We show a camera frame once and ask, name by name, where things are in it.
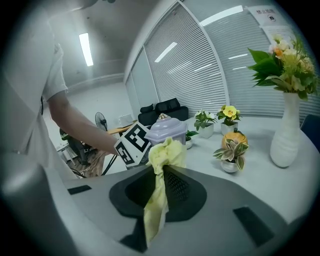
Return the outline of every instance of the ceiling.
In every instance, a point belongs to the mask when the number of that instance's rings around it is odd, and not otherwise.
[[[77,83],[123,73],[135,38],[159,0],[99,0],[50,20],[63,51],[63,74],[68,87]],[[79,35],[88,33],[93,66],[87,66]]]

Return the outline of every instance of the white vase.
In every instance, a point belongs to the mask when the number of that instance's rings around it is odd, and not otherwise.
[[[288,167],[293,163],[299,148],[300,123],[297,93],[283,93],[284,114],[281,125],[274,134],[271,142],[270,156],[279,167]]]
[[[238,123],[236,122],[233,125],[226,125],[224,123],[221,123],[221,133],[222,135],[226,135],[229,132],[233,132],[235,128],[238,128]]]
[[[190,149],[193,145],[192,139],[185,141],[186,149]]]
[[[227,173],[235,173],[236,171],[238,171],[236,163],[235,162],[229,162],[227,160],[222,160],[221,161],[221,167]]]
[[[214,124],[211,123],[209,126],[206,128],[199,128],[199,136],[205,139],[208,139],[214,134]]]

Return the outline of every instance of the white shirt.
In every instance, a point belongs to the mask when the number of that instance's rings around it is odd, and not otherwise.
[[[75,179],[52,144],[40,113],[41,96],[48,100],[67,90],[63,51],[55,43],[46,12],[39,8],[28,17],[9,46],[1,71],[1,141],[6,150],[19,151],[58,171],[62,180]]]

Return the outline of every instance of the white wall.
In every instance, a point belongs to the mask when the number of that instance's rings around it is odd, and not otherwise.
[[[150,12],[149,16],[146,18],[143,26],[141,27],[138,35],[135,38],[135,41],[132,45],[130,54],[128,56],[127,62],[124,69],[124,78],[123,81],[126,82],[130,73],[130,70],[140,52],[145,40],[156,26],[158,21],[163,17],[168,9],[173,6],[177,0],[159,0],[153,10]]]
[[[106,119],[108,130],[116,127],[115,119],[119,116],[131,114],[133,117],[126,86],[123,82],[106,84],[104,81],[96,81],[94,84],[73,89],[67,94],[67,97],[71,105],[94,124],[96,124],[96,113],[101,112]],[[59,127],[51,119],[47,106],[43,110],[43,119],[54,146],[60,148],[65,145],[66,143],[60,138]]]

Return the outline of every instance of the variegated plant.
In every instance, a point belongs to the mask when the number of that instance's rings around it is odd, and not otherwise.
[[[217,159],[228,160],[233,163],[233,160],[237,168],[242,171],[245,166],[244,153],[249,148],[249,145],[245,142],[238,143],[236,140],[227,138],[225,141],[227,149],[220,148],[213,153],[213,156]]]

